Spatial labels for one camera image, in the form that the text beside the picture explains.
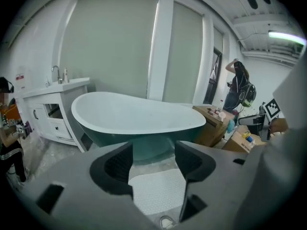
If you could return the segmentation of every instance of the ceiling light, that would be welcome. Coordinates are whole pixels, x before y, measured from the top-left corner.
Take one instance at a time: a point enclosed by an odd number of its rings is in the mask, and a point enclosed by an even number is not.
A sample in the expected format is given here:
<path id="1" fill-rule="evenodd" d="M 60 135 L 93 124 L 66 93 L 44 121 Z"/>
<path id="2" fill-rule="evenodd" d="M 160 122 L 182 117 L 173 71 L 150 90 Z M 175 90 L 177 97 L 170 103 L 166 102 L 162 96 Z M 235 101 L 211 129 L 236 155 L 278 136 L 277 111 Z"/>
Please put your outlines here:
<path id="1" fill-rule="evenodd" d="M 279 32 L 270 32 L 269 31 L 269 37 L 274 37 L 274 38 L 281 38 L 281 39 L 286 39 L 290 40 L 302 45 L 306 45 L 306 39 L 303 39 L 299 36 L 287 34 L 287 33 L 279 33 Z"/>

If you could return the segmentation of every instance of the faucet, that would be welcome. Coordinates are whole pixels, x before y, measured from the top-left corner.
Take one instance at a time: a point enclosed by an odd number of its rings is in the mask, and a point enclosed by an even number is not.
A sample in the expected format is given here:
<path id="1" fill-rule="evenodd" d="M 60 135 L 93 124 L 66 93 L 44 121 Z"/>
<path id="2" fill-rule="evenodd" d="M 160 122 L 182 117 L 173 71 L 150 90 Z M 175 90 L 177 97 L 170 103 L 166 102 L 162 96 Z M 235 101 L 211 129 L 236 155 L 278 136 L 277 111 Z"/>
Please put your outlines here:
<path id="1" fill-rule="evenodd" d="M 59 76 L 59 67 L 58 66 L 53 66 L 52 69 L 51 69 L 52 72 L 53 72 L 54 68 L 58 69 L 58 84 L 61 84 L 63 82 L 63 79 L 60 78 L 60 76 Z"/>

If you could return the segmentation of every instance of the white mat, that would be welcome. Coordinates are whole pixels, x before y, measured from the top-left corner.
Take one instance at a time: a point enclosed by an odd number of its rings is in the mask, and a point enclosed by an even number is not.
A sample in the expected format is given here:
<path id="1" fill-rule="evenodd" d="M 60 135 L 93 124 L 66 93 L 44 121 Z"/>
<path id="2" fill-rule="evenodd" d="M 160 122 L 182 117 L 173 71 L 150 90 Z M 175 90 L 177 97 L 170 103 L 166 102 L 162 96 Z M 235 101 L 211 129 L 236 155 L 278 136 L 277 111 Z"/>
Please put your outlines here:
<path id="1" fill-rule="evenodd" d="M 186 181 L 179 169 L 132 178 L 134 204 L 145 215 L 167 211 L 183 204 Z"/>

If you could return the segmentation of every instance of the drawer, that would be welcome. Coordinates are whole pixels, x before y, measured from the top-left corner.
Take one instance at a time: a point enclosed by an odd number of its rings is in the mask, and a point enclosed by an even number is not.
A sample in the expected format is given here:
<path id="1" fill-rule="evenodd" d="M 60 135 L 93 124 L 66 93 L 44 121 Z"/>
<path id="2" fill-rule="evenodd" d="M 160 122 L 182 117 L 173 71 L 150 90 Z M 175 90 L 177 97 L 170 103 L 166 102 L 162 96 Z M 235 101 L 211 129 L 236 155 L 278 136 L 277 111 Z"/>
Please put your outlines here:
<path id="1" fill-rule="evenodd" d="M 48 118 L 52 133 L 57 137 L 72 139 L 63 119 Z"/>

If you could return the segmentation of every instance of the freestanding bathtub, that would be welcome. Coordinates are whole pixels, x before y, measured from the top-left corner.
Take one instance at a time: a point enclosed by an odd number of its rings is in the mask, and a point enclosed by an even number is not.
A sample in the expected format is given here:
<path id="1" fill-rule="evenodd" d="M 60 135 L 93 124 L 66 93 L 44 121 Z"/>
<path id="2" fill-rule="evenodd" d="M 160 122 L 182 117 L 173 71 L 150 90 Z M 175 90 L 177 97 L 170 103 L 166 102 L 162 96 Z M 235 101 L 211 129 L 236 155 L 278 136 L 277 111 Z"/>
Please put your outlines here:
<path id="1" fill-rule="evenodd" d="M 99 147 L 133 142 L 133 159 L 146 160 L 174 147 L 176 140 L 193 141 L 206 119 L 192 108 L 111 92 L 86 93 L 71 111 Z"/>

